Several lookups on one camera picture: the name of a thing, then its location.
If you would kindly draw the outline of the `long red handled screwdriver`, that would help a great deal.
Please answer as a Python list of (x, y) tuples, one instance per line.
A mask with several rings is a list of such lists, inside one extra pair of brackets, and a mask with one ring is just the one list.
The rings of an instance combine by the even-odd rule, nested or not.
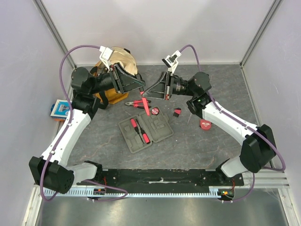
[(141, 127), (141, 125), (138, 123), (139, 127), (140, 127), (140, 131), (141, 131), (141, 134), (142, 134), (142, 137), (145, 141), (146, 144), (149, 144), (151, 141), (148, 137), (148, 135), (146, 134), (145, 130)]

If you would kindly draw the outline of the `grey plastic tool case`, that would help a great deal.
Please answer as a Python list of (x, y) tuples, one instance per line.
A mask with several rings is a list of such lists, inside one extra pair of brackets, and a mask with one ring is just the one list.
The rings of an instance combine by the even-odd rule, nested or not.
[(124, 119), (118, 122), (118, 127), (130, 153), (139, 152), (174, 134), (167, 116), (158, 107), (151, 108), (149, 116), (143, 111)]

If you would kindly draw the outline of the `red black utility knife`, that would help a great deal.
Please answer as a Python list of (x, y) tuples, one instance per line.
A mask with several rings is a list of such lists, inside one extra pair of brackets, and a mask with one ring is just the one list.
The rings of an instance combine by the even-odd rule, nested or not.
[(141, 94), (141, 97), (142, 97), (142, 102), (143, 102), (143, 106), (144, 106), (145, 112), (146, 112), (147, 116), (150, 116), (150, 110), (149, 110), (148, 101), (147, 101), (146, 98), (143, 97), (144, 88), (140, 88), (139, 90), (140, 90), (140, 94)]

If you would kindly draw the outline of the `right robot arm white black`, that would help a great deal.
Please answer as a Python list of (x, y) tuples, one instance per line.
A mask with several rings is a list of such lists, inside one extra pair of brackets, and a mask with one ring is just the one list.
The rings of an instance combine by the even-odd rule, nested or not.
[(162, 72), (143, 97), (168, 100), (172, 95), (190, 96), (186, 104), (192, 114), (215, 124), (241, 145), (240, 155), (222, 163), (221, 170), (215, 174), (216, 182), (224, 186), (237, 174), (263, 169), (276, 156), (276, 143), (268, 125), (249, 123), (214, 101), (208, 93), (211, 87), (209, 75), (204, 72), (196, 73), (189, 80)]

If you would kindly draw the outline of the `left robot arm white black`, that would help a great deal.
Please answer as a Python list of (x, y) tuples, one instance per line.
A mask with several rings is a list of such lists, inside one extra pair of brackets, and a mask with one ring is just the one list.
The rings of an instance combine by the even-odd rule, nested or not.
[(103, 181), (100, 164), (87, 161), (67, 167), (71, 151), (98, 109), (107, 107), (108, 101), (103, 97), (105, 91), (115, 89), (124, 94), (145, 86), (140, 74), (131, 75), (119, 63), (110, 65), (96, 77), (92, 73), (84, 67), (78, 67), (72, 72), (73, 99), (67, 119), (46, 151), (40, 157), (33, 156), (29, 161), (34, 182), (41, 189), (65, 194), (74, 184), (86, 179), (93, 185), (100, 184)]

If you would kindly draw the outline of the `short red handled screwdriver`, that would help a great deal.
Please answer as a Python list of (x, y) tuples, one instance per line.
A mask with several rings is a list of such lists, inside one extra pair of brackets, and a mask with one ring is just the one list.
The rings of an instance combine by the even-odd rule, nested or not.
[(131, 124), (132, 124), (134, 130), (135, 130), (137, 133), (139, 133), (139, 129), (138, 129), (138, 126), (137, 126), (137, 123), (136, 123), (135, 119), (131, 119), (130, 122), (131, 122)]

